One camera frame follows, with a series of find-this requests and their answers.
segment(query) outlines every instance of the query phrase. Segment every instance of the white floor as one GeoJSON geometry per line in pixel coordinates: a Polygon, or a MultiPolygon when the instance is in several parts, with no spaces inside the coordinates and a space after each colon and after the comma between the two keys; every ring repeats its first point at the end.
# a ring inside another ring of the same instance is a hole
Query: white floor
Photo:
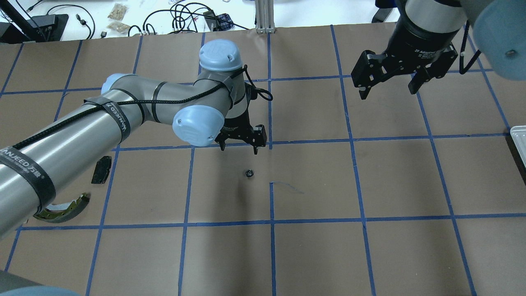
{"type": "MultiPolygon", "coordinates": [[[[13,6],[17,7],[15,0],[8,0],[13,6]]],[[[37,0],[19,0],[24,8],[28,8],[35,4],[37,0]]],[[[128,7],[128,11],[122,20],[123,23],[131,26],[143,26],[143,22],[153,11],[158,9],[169,9],[172,6],[173,0],[122,0],[122,1],[101,1],[101,0],[73,0],[73,1],[59,1],[59,0],[44,0],[37,5],[31,12],[31,16],[44,15],[51,7],[60,4],[76,4],[85,7],[95,20],[96,28],[94,38],[100,38],[102,30],[108,32],[107,37],[123,37],[125,34],[120,34],[116,31],[107,29],[107,25],[111,23],[111,19],[107,18],[115,3],[121,3],[128,7]]],[[[255,20],[255,5],[254,1],[249,0],[199,0],[208,5],[214,10],[216,14],[228,13],[232,21],[236,24],[247,28],[254,28],[255,20]]],[[[375,7],[375,0],[275,0],[275,25],[276,27],[300,27],[300,26],[323,26],[323,25],[339,25],[339,24],[361,24],[370,23],[372,17],[377,11],[375,7]]],[[[88,29],[80,25],[75,14],[79,14],[81,18],[85,19],[90,27],[93,29],[92,21],[89,16],[82,9],[77,7],[62,7],[51,11],[57,14],[69,14],[69,21],[64,31],[62,40],[79,40],[85,39],[88,35],[88,29]]],[[[395,22],[399,17],[396,9],[388,17],[387,21],[395,22]]],[[[167,34],[172,31],[171,16],[169,12],[157,13],[148,19],[157,33],[167,34]]],[[[203,17],[197,20],[197,29],[199,32],[209,31],[206,27],[203,17]]]]}

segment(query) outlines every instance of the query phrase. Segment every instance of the blue cap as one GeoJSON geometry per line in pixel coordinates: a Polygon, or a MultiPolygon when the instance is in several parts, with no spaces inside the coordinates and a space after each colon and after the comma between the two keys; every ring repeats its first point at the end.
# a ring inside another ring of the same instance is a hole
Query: blue cap
{"type": "Polygon", "coordinates": [[[210,41],[199,51],[199,64],[217,72],[234,71],[243,66],[237,45],[224,39],[210,41]]]}
{"type": "Polygon", "coordinates": [[[128,76],[128,75],[135,75],[135,74],[115,73],[115,74],[112,74],[112,75],[108,76],[108,78],[106,79],[106,82],[102,84],[102,88],[100,89],[100,94],[104,94],[104,93],[108,92],[112,88],[112,85],[119,78],[122,78],[122,77],[128,76]]]}

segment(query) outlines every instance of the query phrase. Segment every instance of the cable connector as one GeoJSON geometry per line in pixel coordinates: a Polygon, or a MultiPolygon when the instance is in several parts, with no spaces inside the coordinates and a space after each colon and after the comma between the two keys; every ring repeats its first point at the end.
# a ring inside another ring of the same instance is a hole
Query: cable connector
{"type": "Polygon", "coordinates": [[[77,16],[77,20],[80,22],[81,25],[85,26],[86,25],[86,21],[83,20],[83,19],[80,19],[80,15],[76,15],[77,16]]]}

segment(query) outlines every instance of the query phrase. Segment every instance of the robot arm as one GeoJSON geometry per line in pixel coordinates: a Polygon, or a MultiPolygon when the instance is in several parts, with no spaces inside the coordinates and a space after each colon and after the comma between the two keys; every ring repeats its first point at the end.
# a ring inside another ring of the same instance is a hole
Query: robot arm
{"type": "Polygon", "coordinates": [[[468,20],[497,74],[526,80],[526,2],[523,0],[395,0],[400,19],[387,49],[360,55],[352,80],[365,100],[373,86],[395,75],[414,74],[409,91],[442,78],[458,57],[451,43],[468,20]]]}
{"type": "Polygon", "coordinates": [[[248,105],[258,93],[269,93],[245,83],[237,46],[212,41],[199,56],[203,71],[191,86],[114,74],[100,97],[0,149],[0,238],[48,206],[56,192],[146,120],[172,125],[177,136],[195,146],[215,140],[224,149],[225,140],[234,138],[245,140],[255,153],[265,147],[265,128],[252,128],[248,105]]]}

